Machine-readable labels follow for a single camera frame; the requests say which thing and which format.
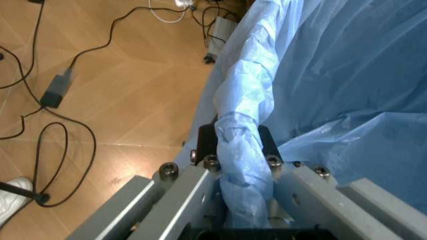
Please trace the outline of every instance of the wrinkled plastic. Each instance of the wrinkled plastic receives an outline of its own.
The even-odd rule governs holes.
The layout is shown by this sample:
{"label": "wrinkled plastic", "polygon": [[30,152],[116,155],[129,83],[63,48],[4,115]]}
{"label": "wrinkled plastic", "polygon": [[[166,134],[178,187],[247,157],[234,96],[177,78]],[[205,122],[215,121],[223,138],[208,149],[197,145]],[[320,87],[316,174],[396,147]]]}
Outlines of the wrinkled plastic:
{"label": "wrinkled plastic", "polygon": [[274,80],[270,128],[285,161],[368,178],[427,214],[427,1],[326,0]]}
{"label": "wrinkled plastic", "polygon": [[176,159],[181,167],[189,163],[199,126],[218,113],[231,227],[268,226],[271,177],[260,123],[285,161],[325,165],[339,183],[369,178],[427,213],[426,6],[254,2],[214,66]]}
{"label": "wrinkled plastic", "polygon": [[303,1],[257,0],[222,49],[176,162],[185,166],[197,129],[218,114],[220,186],[232,228],[269,227],[271,171],[262,153],[259,122],[274,108],[272,82],[299,25]]}

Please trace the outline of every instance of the sneaker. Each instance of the sneaker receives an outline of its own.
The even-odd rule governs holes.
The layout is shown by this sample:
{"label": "sneaker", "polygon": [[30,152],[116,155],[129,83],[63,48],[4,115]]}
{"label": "sneaker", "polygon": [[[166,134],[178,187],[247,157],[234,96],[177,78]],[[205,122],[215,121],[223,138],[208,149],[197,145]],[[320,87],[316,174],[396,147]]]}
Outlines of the sneaker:
{"label": "sneaker", "polygon": [[[33,190],[31,181],[25,177],[18,177],[7,183],[29,191]],[[25,205],[28,200],[25,196],[0,190],[0,227],[8,218]]]}

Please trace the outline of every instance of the black tripod leg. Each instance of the black tripod leg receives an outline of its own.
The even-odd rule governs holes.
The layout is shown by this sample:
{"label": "black tripod leg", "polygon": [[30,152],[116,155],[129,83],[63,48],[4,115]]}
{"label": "black tripod leg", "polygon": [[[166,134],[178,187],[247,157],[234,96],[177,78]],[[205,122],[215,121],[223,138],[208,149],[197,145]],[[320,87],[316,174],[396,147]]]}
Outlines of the black tripod leg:
{"label": "black tripod leg", "polygon": [[34,199],[38,204],[44,204],[49,200],[48,194],[35,193],[2,181],[0,181],[0,190]]}

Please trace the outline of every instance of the black cable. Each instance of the black cable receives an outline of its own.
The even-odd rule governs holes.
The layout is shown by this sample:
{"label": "black cable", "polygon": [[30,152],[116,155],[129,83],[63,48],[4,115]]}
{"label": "black cable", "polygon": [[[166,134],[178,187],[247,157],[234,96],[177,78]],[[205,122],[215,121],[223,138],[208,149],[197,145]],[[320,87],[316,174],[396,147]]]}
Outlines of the black cable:
{"label": "black cable", "polygon": [[[35,24],[34,36],[33,36],[33,39],[32,39],[32,59],[31,59],[31,66],[29,67],[28,72],[24,75],[23,74],[24,71],[22,70],[22,66],[20,66],[19,70],[20,70],[21,76],[22,76],[21,79],[13,82],[11,84],[8,84],[8,85],[0,86],[0,90],[1,89],[7,89],[7,88],[10,88],[12,86],[15,86],[15,85],[19,84],[20,82],[22,82],[24,80],[24,78],[28,77],[30,75],[31,71],[33,70],[34,63],[35,63],[35,61],[34,61],[34,58],[35,58],[35,44],[36,44],[35,40],[36,40],[36,36],[38,34],[38,31],[39,31],[40,20],[42,19],[42,13],[43,13],[43,9],[44,8],[45,8],[45,1],[43,1],[41,3],[40,11],[38,12],[37,22]],[[18,57],[15,54],[13,54],[11,51],[9,51],[8,49],[6,49],[5,47],[3,47],[3,46],[0,45],[0,49],[3,49],[7,53],[11,54],[17,61],[19,60]]]}
{"label": "black cable", "polygon": [[187,11],[188,9],[190,8],[190,6],[187,6],[185,9],[183,9],[183,10],[175,10],[175,9],[171,9],[171,8],[166,8],[166,7],[147,7],[147,6],[137,6],[137,7],[134,7],[134,8],[132,8],[132,10],[130,10],[128,13],[126,13],[125,15],[123,15],[123,16],[121,16],[121,17],[118,17],[118,18],[116,18],[116,19],[114,19],[114,21],[112,21],[112,23],[111,23],[111,26],[110,26],[110,28],[109,28],[109,37],[108,37],[108,41],[107,41],[107,43],[105,43],[104,45],[101,45],[101,46],[97,46],[97,47],[94,47],[94,48],[89,48],[89,49],[87,49],[87,50],[84,50],[84,51],[81,51],[81,52],[79,52],[73,59],[72,59],[72,62],[71,62],[71,64],[69,65],[69,68],[73,68],[74,67],[74,65],[76,64],[76,61],[77,61],[77,59],[81,56],[81,55],[83,55],[83,54],[85,54],[85,53],[89,53],[89,52],[92,52],[92,51],[95,51],[95,50],[99,50],[99,49],[103,49],[103,48],[106,48],[108,45],[110,45],[110,43],[111,43],[111,41],[112,41],[112,39],[113,39],[113,30],[114,30],[114,27],[116,26],[116,23],[118,23],[119,21],[121,21],[121,20],[123,20],[123,19],[125,19],[125,18],[127,18],[129,15],[131,15],[133,12],[135,12],[136,10],[139,10],[139,9],[144,9],[144,10],[153,10],[153,11],[158,11],[158,10],[165,10],[165,11],[171,11],[171,12],[175,12],[175,13],[183,13],[183,12],[185,12],[185,11]]}
{"label": "black cable", "polygon": [[[39,31],[39,26],[40,26],[40,21],[41,21],[41,16],[42,16],[42,13],[43,13],[43,8],[44,8],[44,5],[45,5],[45,1],[43,1],[42,3],[41,3],[41,7],[40,7],[40,12],[39,12],[39,15],[38,15],[38,18],[37,18],[37,23],[36,23],[36,25],[35,25],[35,31],[34,31],[34,36],[33,36],[33,41],[32,41],[32,57],[31,57],[31,66],[30,66],[30,68],[28,69],[28,71],[27,71],[27,73],[25,73],[24,74],[24,71],[23,71],[23,67],[22,67],[22,63],[21,63],[21,61],[20,61],[20,59],[13,53],[13,52],[11,52],[10,50],[8,50],[7,48],[5,48],[5,47],[3,47],[3,46],[0,46],[0,48],[1,49],[3,49],[4,51],[6,51],[7,53],[9,53],[9,54],[11,54],[12,56],[13,56],[13,58],[16,60],[16,62],[18,63],[18,68],[19,68],[19,73],[20,73],[20,75],[21,75],[21,79],[20,80],[18,80],[18,81],[16,81],[16,82],[14,82],[14,83],[12,83],[12,84],[10,84],[10,86],[7,86],[7,87],[4,87],[3,89],[5,89],[5,88],[10,88],[10,87],[12,87],[12,86],[14,86],[14,85],[16,85],[16,84],[18,84],[18,83],[20,83],[20,82],[24,82],[24,84],[25,84],[25,87],[26,87],[26,89],[27,89],[27,91],[28,91],[28,93],[31,95],[31,97],[33,98],[33,100],[39,105],[39,108],[37,109],[37,110],[35,110],[35,111],[33,111],[33,112],[31,112],[31,113],[28,113],[28,114],[26,114],[26,115],[23,115],[23,116],[21,116],[21,131],[19,132],[19,133],[17,133],[17,134],[14,134],[14,135],[12,135],[12,136],[7,136],[7,137],[0,137],[0,140],[6,140],[6,139],[12,139],[12,138],[15,138],[15,137],[18,137],[19,135],[21,135],[24,131],[25,131],[25,118],[27,118],[27,117],[29,117],[29,116],[31,116],[31,115],[33,115],[33,114],[36,114],[36,113],[38,113],[38,112],[40,112],[41,110],[46,110],[47,112],[49,112],[50,114],[52,114],[52,115],[54,115],[54,116],[57,116],[57,117],[59,117],[59,118],[61,118],[61,119],[63,119],[63,120],[67,120],[67,121],[70,121],[70,122],[73,122],[73,123],[76,123],[76,124],[79,124],[79,125],[81,125],[81,126],[83,126],[84,128],[86,128],[88,131],[89,131],[89,133],[90,133],[90,135],[92,136],[92,139],[93,139],[93,150],[92,150],[92,155],[91,155],[91,157],[90,157],[90,161],[89,161],[89,164],[88,164],[88,166],[87,166],[87,168],[86,168],[86,170],[85,170],[85,172],[83,173],[83,175],[82,175],[82,177],[80,178],[80,180],[79,180],[79,182],[78,182],[78,184],[76,185],[76,187],[71,191],[71,193],[69,194],[69,195],[67,195],[63,200],[61,200],[61,201],[59,201],[59,202],[57,202],[57,203],[53,203],[53,204],[40,204],[42,207],[46,207],[46,208],[50,208],[50,207],[55,207],[55,206],[58,206],[58,205],[61,205],[61,204],[63,204],[63,203],[65,203],[68,199],[70,199],[73,195],[74,195],[74,193],[79,189],[79,187],[81,186],[81,184],[82,184],[82,182],[84,181],[84,179],[86,178],[86,176],[87,176],[87,174],[89,173],[89,170],[91,169],[91,167],[92,167],[92,165],[93,165],[93,162],[94,162],[94,160],[95,160],[95,153],[96,153],[96,149],[97,149],[97,141],[96,141],[96,137],[95,137],[95,134],[94,134],[94,132],[92,131],[92,129],[89,127],[89,126],[87,126],[85,123],[83,123],[83,122],[80,122],[80,121],[78,121],[78,120],[75,120],[75,119],[72,119],[72,118],[69,118],[69,117],[66,117],[66,116],[63,116],[63,115],[61,115],[61,114],[59,114],[59,113],[56,113],[56,112],[54,112],[54,111],[52,111],[52,110],[50,110],[50,109],[48,109],[48,108],[45,108],[45,107],[43,107],[41,104],[40,104],[40,102],[39,102],[39,100],[38,100],[38,98],[37,98],[37,96],[33,93],[33,91],[31,90],[31,88],[30,88],[30,86],[29,86],[29,84],[28,84],[28,82],[27,82],[27,77],[31,74],[31,72],[32,72],[32,70],[33,70],[33,68],[34,68],[34,65],[35,65],[35,55],[36,55],[36,41],[37,41],[37,35],[38,35],[38,31]],[[61,167],[62,167],[62,165],[63,165],[63,163],[64,163],[64,160],[65,160],[65,158],[66,158],[66,155],[67,155],[67,149],[68,149],[68,131],[67,131],[67,128],[65,127],[65,125],[63,124],[63,123],[60,123],[60,122],[52,122],[52,123],[50,123],[50,124],[48,124],[47,126],[45,126],[44,128],[43,128],[43,130],[41,131],[41,133],[40,133],[40,135],[39,135],[39,137],[38,137],[38,141],[37,141],[37,148],[36,148],[36,159],[35,159],[35,167],[34,167],[34,176],[33,176],[33,192],[36,192],[36,183],[37,183],[37,175],[38,175],[38,166],[39,166],[39,162],[40,162],[40,147],[41,147],[41,145],[42,145],[42,142],[43,142],[43,134],[44,134],[44,132],[50,127],[50,126],[53,126],[53,125],[60,125],[60,126],[62,126],[63,127],[63,129],[64,129],[64,134],[65,134],[65,146],[64,146],[64,152],[63,152],[63,155],[62,155],[62,158],[61,158],[61,160],[60,160],[60,164],[59,164],[59,166],[58,166],[58,168],[56,169],[56,172],[55,172],[55,174],[53,175],[53,177],[50,179],[50,181],[49,181],[49,183],[43,188],[43,190],[41,191],[41,193],[43,193],[44,191],[46,191],[47,189],[48,189],[48,187],[53,183],[53,181],[55,180],[55,178],[57,177],[57,175],[58,175],[58,173],[59,173],[59,171],[61,170]],[[20,212],[25,206],[27,206],[30,202],[32,202],[32,201],[29,201],[29,202],[27,202],[22,208],[20,208],[17,212],[15,212],[12,216],[15,216],[18,212]],[[12,217],[10,217],[3,225],[2,225],[2,227],[11,219]]]}
{"label": "black cable", "polygon": [[226,43],[226,41],[225,41],[224,39],[220,38],[220,37],[217,37],[217,36],[214,36],[214,35],[211,35],[211,34],[208,34],[207,36],[208,36],[208,37],[211,37],[211,38],[213,38],[213,39],[220,40],[220,41],[221,41],[221,42],[223,42],[223,43]]}

